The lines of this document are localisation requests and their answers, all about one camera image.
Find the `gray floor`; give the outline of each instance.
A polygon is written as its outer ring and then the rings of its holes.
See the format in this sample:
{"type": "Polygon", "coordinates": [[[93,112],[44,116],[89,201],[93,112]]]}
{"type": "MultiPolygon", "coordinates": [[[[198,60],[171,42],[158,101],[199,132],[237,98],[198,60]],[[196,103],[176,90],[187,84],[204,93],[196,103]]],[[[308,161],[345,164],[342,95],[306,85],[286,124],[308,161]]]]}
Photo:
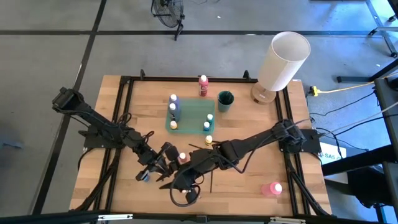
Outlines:
{"type": "MultiPolygon", "coordinates": [[[[186,30],[371,30],[376,24],[362,1],[186,0],[186,30]]],[[[0,29],[91,29],[100,0],[3,0],[0,29]]],[[[392,15],[386,1],[374,1],[383,22],[392,15]]],[[[166,30],[149,13],[150,1],[108,1],[100,30],[166,30]]],[[[380,37],[307,37],[312,53],[295,78],[305,88],[321,90],[350,86],[337,84],[338,75],[368,76],[390,63],[380,37]]],[[[249,70],[257,77],[272,37],[183,35],[177,42],[167,35],[97,36],[81,86],[94,105],[103,75],[241,77],[249,70]]],[[[51,100],[61,86],[75,81],[87,36],[0,36],[0,131],[24,143],[23,149],[0,151],[0,216],[25,215],[35,197],[61,116],[51,100]]],[[[371,86],[308,97],[311,112],[323,113],[372,92],[371,86]]],[[[327,117],[314,126],[335,129],[380,111],[372,96],[327,117]]],[[[45,203],[44,212],[68,209],[77,175],[76,164],[83,128],[72,121],[45,203]]],[[[384,123],[360,126],[341,139],[373,149],[389,143],[384,123]]],[[[339,217],[376,220],[353,197],[328,188],[333,213],[339,217]]],[[[390,222],[396,222],[389,212],[390,222]]]]}

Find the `lamp shade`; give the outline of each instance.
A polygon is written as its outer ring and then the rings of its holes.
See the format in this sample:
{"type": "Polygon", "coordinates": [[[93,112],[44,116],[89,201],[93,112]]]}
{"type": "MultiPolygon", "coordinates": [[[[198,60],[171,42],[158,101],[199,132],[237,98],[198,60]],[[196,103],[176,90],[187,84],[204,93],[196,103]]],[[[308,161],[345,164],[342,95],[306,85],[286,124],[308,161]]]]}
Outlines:
{"type": "Polygon", "coordinates": [[[258,82],[266,90],[282,90],[299,70],[310,52],[310,43],[304,36],[295,32],[277,34],[268,48],[259,72],[258,82]]]}

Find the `translucent green tray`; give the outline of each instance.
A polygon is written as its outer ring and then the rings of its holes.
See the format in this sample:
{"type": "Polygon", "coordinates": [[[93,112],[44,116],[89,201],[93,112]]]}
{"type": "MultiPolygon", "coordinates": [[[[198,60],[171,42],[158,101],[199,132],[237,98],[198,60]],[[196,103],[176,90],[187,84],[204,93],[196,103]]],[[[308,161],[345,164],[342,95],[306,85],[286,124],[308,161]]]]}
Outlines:
{"type": "Polygon", "coordinates": [[[177,123],[177,129],[170,128],[171,118],[169,112],[166,114],[166,129],[175,134],[213,134],[215,125],[215,102],[214,100],[180,98],[181,117],[177,123]],[[213,115],[213,122],[209,131],[203,130],[203,123],[207,115],[213,115]]]}

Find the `dark green cup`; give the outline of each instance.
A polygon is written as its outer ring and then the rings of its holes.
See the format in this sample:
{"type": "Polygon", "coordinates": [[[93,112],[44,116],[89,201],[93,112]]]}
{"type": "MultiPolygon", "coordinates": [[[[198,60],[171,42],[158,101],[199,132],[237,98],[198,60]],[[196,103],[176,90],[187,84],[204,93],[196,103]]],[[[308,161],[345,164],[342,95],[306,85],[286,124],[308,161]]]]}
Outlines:
{"type": "Polygon", "coordinates": [[[218,111],[227,112],[234,102],[234,95],[230,91],[222,91],[218,94],[218,111]]]}

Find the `wooden tabletop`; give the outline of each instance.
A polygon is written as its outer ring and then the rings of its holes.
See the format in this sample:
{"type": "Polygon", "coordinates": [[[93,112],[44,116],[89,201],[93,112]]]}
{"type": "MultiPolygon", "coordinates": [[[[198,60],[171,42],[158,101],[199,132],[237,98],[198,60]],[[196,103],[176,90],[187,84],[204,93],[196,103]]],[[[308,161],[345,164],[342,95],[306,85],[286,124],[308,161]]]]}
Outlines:
{"type": "MultiPolygon", "coordinates": [[[[111,119],[113,114],[119,81],[120,76],[106,75],[99,90],[95,110],[108,119],[111,119]]],[[[251,87],[250,83],[209,84],[206,99],[216,100],[217,94],[222,90],[229,90],[234,95],[234,103],[228,112],[216,111],[214,140],[244,139],[265,131],[278,122],[275,103],[259,105],[253,102],[250,97],[251,87]]],[[[291,81],[288,91],[294,121],[308,118],[302,82],[291,81]]],[[[124,105],[126,92],[127,86],[125,86],[121,105],[124,105]]],[[[175,145],[179,152],[188,153],[195,150],[188,145],[189,143],[206,147],[205,137],[202,135],[170,134],[165,129],[167,103],[169,96],[173,93],[181,98],[202,98],[198,96],[197,82],[135,81],[129,109],[129,112],[132,113],[132,120],[128,125],[141,134],[155,131],[148,144],[156,151],[160,150],[165,141],[175,145]]],[[[283,93],[280,92],[280,95],[282,111],[286,118],[283,93]]],[[[300,128],[311,128],[311,123],[303,122],[299,126],[300,128]]],[[[104,149],[94,149],[82,160],[70,208],[79,206],[97,184],[103,155],[104,149]]],[[[331,213],[319,160],[307,153],[300,155],[306,186],[323,209],[331,213]]],[[[240,169],[243,168],[246,158],[247,156],[239,163],[240,169]]],[[[258,149],[244,174],[239,174],[234,169],[215,170],[211,193],[210,173],[205,175],[204,183],[201,184],[201,198],[196,204],[186,208],[177,207],[170,201],[169,190],[159,190],[161,185],[170,182],[172,178],[165,179],[164,182],[156,182],[158,175],[151,173],[149,182],[136,181],[135,176],[144,168],[137,160],[137,156],[130,148],[126,147],[122,150],[111,207],[112,212],[292,215],[284,159],[277,142],[258,149]],[[263,196],[261,185],[275,181],[282,184],[282,193],[278,196],[263,196]]],[[[300,191],[297,186],[295,189],[298,209],[303,213],[300,191]]],[[[100,208],[104,208],[105,195],[103,194],[100,208]]],[[[186,203],[183,194],[177,190],[174,195],[176,201],[186,203]]]]}

